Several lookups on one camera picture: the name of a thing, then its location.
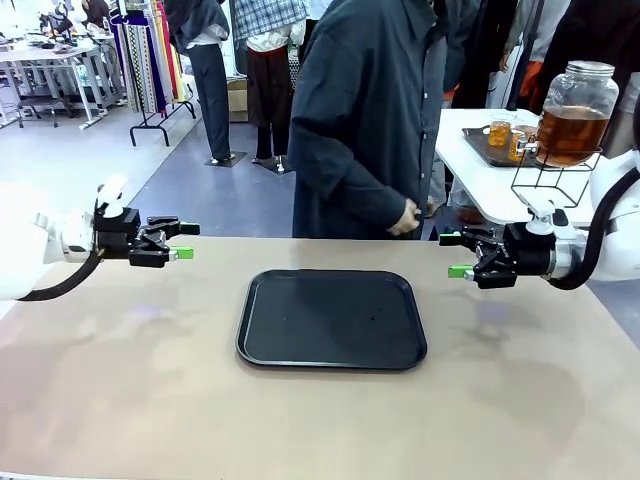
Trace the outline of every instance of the jar lid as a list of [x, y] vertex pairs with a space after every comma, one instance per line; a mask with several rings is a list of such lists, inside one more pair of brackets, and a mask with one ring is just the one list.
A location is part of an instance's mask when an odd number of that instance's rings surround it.
[[616, 67], [602, 62], [590, 62], [586, 60], [573, 60], [569, 62], [567, 72], [580, 73], [595, 77], [612, 77]]

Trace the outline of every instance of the gray floor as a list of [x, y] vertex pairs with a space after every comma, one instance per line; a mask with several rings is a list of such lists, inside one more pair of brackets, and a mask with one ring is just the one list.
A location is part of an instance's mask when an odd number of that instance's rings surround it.
[[[209, 158], [200, 122], [157, 170], [132, 205], [147, 215], [178, 215], [198, 222], [202, 234], [227, 237], [291, 236], [295, 174], [279, 177], [252, 165], [255, 129], [231, 128], [231, 148], [249, 152], [232, 169], [204, 166]], [[445, 212], [443, 223], [451, 223]], [[640, 347], [640, 282], [598, 283], [593, 292]]]

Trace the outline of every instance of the hand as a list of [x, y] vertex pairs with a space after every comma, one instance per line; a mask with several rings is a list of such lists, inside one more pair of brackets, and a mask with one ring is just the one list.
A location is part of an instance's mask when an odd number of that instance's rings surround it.
[[389, 229], [389, 233], [394, 237], [404, 235], [405, 233], [413, 232], [420, 226], [420, 222], [416, 220], [416, 216], [420, 215], [420, 209], [411, 200], [407, 199], [404, 207], [404, 213], [398, 223]]
[[502, 58], [500, 59], [500, 71], [503, 73], [509, 70], [509, 58], [511, 57], [511, 52], [513, 52], [513, 49], [505, 50], [502, 54]]

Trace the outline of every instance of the clothing rack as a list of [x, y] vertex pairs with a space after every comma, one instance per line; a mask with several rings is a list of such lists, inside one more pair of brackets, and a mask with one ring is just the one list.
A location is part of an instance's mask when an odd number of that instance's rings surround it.
[[[111, 30], [116, 38], [123, 67], [129, 106], [142, 115], [142, 121], [129, 129], [131, 143], [137, 146], [136, 130], [159, 130], [166, 146], [169, 135], [163, 124], [180, 108], [186, 107], [195, 120], [191, 103], [182, 84], [182, 66], [175, 49], [169, 44], [169, 28], [163, 0], [118, 0], [110, 12]], [[161, 120], [150, 120], [160, 115]]]

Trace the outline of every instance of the table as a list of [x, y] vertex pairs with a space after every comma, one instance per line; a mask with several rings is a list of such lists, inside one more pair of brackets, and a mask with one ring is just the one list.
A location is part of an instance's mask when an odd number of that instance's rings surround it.
[[[488, 165], [467, 143], [463, 128], [478, 128], [491, 123], [491, 115], [506, 113], [506, 110], [443, 110], [436, 152], [451, 172], [464, 186], [469, 197], [488, 220], [505, 225], [527, 222], [531, 215], [527, 207], [511, 190], [515, 168], [495, 168]], [[538, 117], [526, 110], [518, 111], [517, 123], [537, 125]], [[536, 169], [523, 169], [518, 174], [518, 183], [535, 184]], [[554, 184], [557, 173], [544, 173], [541, 184]], [[576, 199], [588, 182], [590, 172], [564, 174], [560, 186]], [[566, 198], [549, 189], [538, 189], [556, 205], [566, 204]], [[567, 209], [569, 220], [578, 227], [588, 227], [593, 218], [593, 207], [589, 189], [576, 208]]]
[[[77, 91], [81, 102], [72, 102], [71, 106], [84, 109], [87, 121], [80, 126], [80, 129], [84, 130], [102, 120], [108, 114], [107, 107], [118, 104], [123, 96], [122, 88], [116, 86], [116, 91], [113, 93], [108, 88], [109, 76], [104, 68], [101, 56], [100, 49], [94, 45], [74, 47], [68, 53], [63, 54], [53, 53], [52, 50], [21, 45], [20, 48], [15, 48], [8, 52], [0, 52], [0, 69], [15, 71], [22, 78], [26, 78], [25, 72], [27, 70], [32, 70], [34, 75], [37, 75], [43, 83], [46, 83], [48, 91], [53, 98], [60, 98], [60, 87], [65, 96]], [[110, 56], [105, 55], [105, 57], [112, 64], [111, 60], [109, 60]], [[83, 65], [87, 71], [87, 80], [94, 96], [94, 102], [89, 102], [82, 86], [79, 71], [80, 65]], [[58, 75], [57, 80], [60, 83], [60, 87], [53, 77], [54, 72]], [[13, 75], [8, 75], [8, 78], [16, 95], [21, 97], [22, 93]], [[119, 84], [117, 75], [114, 75], [114, 78], [116, 83]], [[100, 89], [101, 86], [103, 87], [104, 95]], [[32, 86], [28, 85], [27, 88], [29, 93], [33, 95]], [[94, 115], [92, 109], [97, 110], [98, 114]]]
[[[640, 352], [586, 288], [481, 292], [469, 252], [425, 242], [178, 238], [192, 262], [105, 262], [0, 323], [0, 466], [35, 475], [226, 480], [631, 480]], [[429, 353], [404, 374], [250, 367], [251, 279], [387, 270], [412, 285]], [[56, 268], [47, 284], [72, 266]]]

